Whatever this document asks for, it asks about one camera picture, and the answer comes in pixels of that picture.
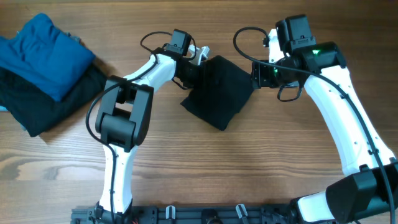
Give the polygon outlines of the black polo shirt white logo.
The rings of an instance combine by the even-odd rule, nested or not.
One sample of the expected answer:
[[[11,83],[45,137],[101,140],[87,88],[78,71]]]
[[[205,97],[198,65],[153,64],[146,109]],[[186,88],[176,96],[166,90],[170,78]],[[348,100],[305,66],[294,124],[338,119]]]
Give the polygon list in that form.
[[[180,103],[187,111],[224,131],[252,95],[250,75],[217,55],[200,66],[201,80]]]

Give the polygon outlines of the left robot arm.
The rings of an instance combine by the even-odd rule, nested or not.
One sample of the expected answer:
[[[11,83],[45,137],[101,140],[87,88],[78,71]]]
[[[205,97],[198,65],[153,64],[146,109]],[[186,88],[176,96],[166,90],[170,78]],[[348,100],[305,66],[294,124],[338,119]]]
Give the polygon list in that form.
[[[97,222],[131,221],[134,158],[149,129],[154,93],[184,68],[197,68],[210,56],[208,46],[190,45],[188,52],[191,57],[156,49],[136,72],[110,78],[104,93],[95,99],[100,106],[91,135],[99,133],[97,141],[106,157],[103,193],[94,208]]]

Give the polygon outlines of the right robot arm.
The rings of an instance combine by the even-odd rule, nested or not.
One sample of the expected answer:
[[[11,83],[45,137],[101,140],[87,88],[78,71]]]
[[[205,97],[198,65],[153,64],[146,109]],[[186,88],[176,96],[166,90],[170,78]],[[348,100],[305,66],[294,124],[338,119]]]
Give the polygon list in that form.
[[[320,110],[335,142],[343,178],[325,190],[295,198],[288,223],[357,223],[382,213],[396,222],[397,158],[380,139],[351,81],[346,60],[333,42],[286,44],[267,40],[267,60],[255,59],[252,70],[264,87],[298,88]]]

